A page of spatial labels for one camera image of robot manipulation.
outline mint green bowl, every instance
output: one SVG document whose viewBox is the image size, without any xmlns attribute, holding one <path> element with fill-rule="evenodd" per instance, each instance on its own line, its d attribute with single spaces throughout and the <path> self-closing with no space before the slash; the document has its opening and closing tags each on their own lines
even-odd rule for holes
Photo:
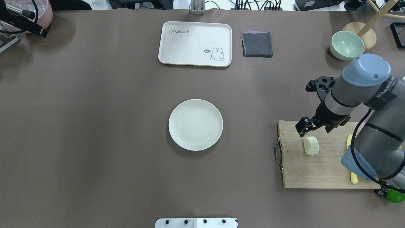
<svg viewBox="0 0 405 228">
<path fill-rule="evenodd" d="M 333 35 L 329 49 L 332 55 L 340 60 L 352 60 L 363 54 L 364 43 L 358 35 L 340 31 Z"/>
</svg>

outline rabbit tray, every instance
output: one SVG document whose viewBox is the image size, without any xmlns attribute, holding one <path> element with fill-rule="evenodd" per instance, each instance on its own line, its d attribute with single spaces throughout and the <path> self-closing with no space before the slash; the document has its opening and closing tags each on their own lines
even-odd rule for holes
<svg viewBox="0 0 405 228">
<path fill-rule="evenodd" d="M 231 51 L 232 29 L 227 24 L 166 22 L 158 58 L 164 64 L 226 67 Z"/>
</svg>

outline white plate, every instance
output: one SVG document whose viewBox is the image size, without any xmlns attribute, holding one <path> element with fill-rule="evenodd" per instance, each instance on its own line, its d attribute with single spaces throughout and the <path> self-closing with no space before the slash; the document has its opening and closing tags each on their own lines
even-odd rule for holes
<svg viewBox="0 0 405 228">
<path fill-rule="evenodd" d="M 179 104 L 169 118 L 172 139 L 184 149 L 201 151 L 214 145 L 224 123 L 221 113 L 208 101 L 192 99 Z"/>
<path fill-rule="evenodd" d="M 166 22 L 158 58 L 164 64 L 226 67 L 231 50 L 232 29 L 227 24 Z"/>
</svg>

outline wooden cutting board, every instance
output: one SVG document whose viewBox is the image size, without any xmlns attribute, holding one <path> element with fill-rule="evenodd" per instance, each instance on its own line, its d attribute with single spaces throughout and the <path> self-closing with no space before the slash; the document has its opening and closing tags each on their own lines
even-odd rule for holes
<svg viewBox="0 0 405 228">
<path fill-rule="evenodd" d="M 307 133 L 305 136 L 315 136 L 319 142 L 318 154 L 311 156 L 304 151 L 303 138 L 295 129 L 297 122 L 280 120 L 277 126 L 283 165 L 281 172 L 285 188 L 381 188 L 379 184 L 368 182 L 361 177 L 358 177 L 357 184 L 351 183 L 350 171 L 340 163 L 340 159 L 346 152 L 347 137 L 353 133 L 357 123 L 349 122 L 345 126 L 333 129 L 330 133 L 327 133 L 323 127 Z"/>
</svg>

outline round plate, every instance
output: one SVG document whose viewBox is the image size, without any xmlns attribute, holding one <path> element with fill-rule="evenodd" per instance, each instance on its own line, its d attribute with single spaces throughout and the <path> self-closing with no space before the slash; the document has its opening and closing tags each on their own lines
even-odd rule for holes
<svg viewBox="0 0 405 228">
<path fill-rule="evenodd" d="M 201 151 L 214 145 L 224 123 L 221 113 L 208 101 L 193 99 L 179 104 L 169 118 L 172 139 L 184 149 Z"/>
</svg>

